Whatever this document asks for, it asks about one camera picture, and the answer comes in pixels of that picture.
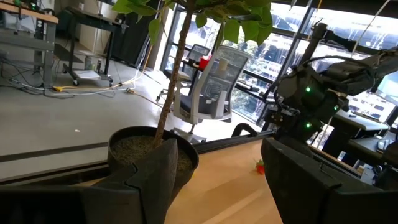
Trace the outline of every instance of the small red object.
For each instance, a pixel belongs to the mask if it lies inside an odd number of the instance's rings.
[[[264,174],[264,162],[261,159],[257,162],[256,169],[259,174]]]
[[[211,59],[211,56],[208,56],[208,57],[207,56],[203,56],[200,59],[199,69],[204,70],[206,68],[207,64],[209,64],[210,59]]]

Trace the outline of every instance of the gray floor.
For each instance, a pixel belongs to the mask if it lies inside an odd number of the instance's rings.
[[[18,52],[10,49],[13,57],[27,57],[32,52]],[[75,68],[83,68],[82,63],[74,64]],[[14,68],[5,67],[4,76],[10,77],[17,72]],[[136,70],[124,64],[111,62],[109,74],[115,83],[125,82],[136,75]],[[167,86],[161,74],[140,77],[135,86],[129,84],[123,88],[134,88],[137,95],[124,91],[101,95],[76,96],[72,99],[59,100],[44,96],[33,96],[11,88],[0,88],[0,156],[21,152],[40,151],[59,147],[78,146],[97,142],[106,142],[115,131],[128,126],[157,126],[161,107],[155,104],[160,90]],[[38,74],[24,74],[32,85],[41,82]],[[106,88],[106,81],[81,81],[87,88]],[[68,75],[58,73],[55,86],[72,85]],[[195,134],[208,138],[208,141],[231,136],[238,123],[249,123],[248,120],[233,115],[232,123],[221,121],[204,121],[195,128]],[[178,127],[189,131],[190,124],[169,114],[166,129]],[[91,149],[82,152],[71,152],[47,157],[24,159],[20,161],[0,163],[0,180],[24,176],[31,173],[45,172],[62,167],[76,166],[106,159],[106,149]]]

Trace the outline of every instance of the mesh chair back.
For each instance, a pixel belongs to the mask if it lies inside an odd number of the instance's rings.
[[[200,59],[202,56],[206,56],[210,53],[210,49],[207,47],[204,47],[202,45],[195,44],[191,51],[189,51],[187,55],[187,60],[192,59],[196,62],[200,62]],[[191,78],[195,72],[195,69],[188,66],[188,65],[183,65],[182,71],[185,72],[187,75],[189,75]]]
[[[211,102],[215,102],[220,93],[226,91],[225,101],[228,103],[225,104],[224,112],[231,111],[232,90],[251,58],[252,55],[246,52],[226,46],[219,47],[200,77],[200,81],[204,81],[197,82],[194,87],[194,91],[200,89],[199,108],[211,106]]]

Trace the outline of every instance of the soil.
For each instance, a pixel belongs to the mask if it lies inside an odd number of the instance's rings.
[[[143,158],[151,149],[155,137],[133,136],[118,141],[113,147],[113,156],[122,165],[128,166]],[[177,175],[192,170],[192,163],[188,155],[178,149]]]

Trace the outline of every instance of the plant pot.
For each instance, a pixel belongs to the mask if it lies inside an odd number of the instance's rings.
[[[129,128],[124,128],[121,129],[117,132],[115,132],[111,138],[109,139],[109,144],[108,144],[108,164],[109,168],[112,173],[118,171],[119,169],[122,169],[125,167],[122,165],[120,162],[118,162],[113,154],[113,146],[115,143],[118,141],[133,137],[133,136],[152,136],[155,137],[156,134],[156,129],[153,127],[148,127],[148,126],[135,126],[135,127],[129,127]],[[187,171],[186,173],[183,173],[181,175],[176,176],[175,182],[174,182],[174,187],[172,191],[172,198],[170,201],[170,204],[174,201],[175,197],[177,194],[180,192],[181,188],[188,183],[188,181],[191,179],[193,175],[193,171],[198,167],[199,163],[199,156],[195,148],[184,138],[171,133],[170,131],[164,131],[163,133],[163,140],[168,140],[168,139],[176,139],[177,140],[177,145],[178,149],[183,150],[187,156],[190,158],[191,163],[192,163],[192,169]]]

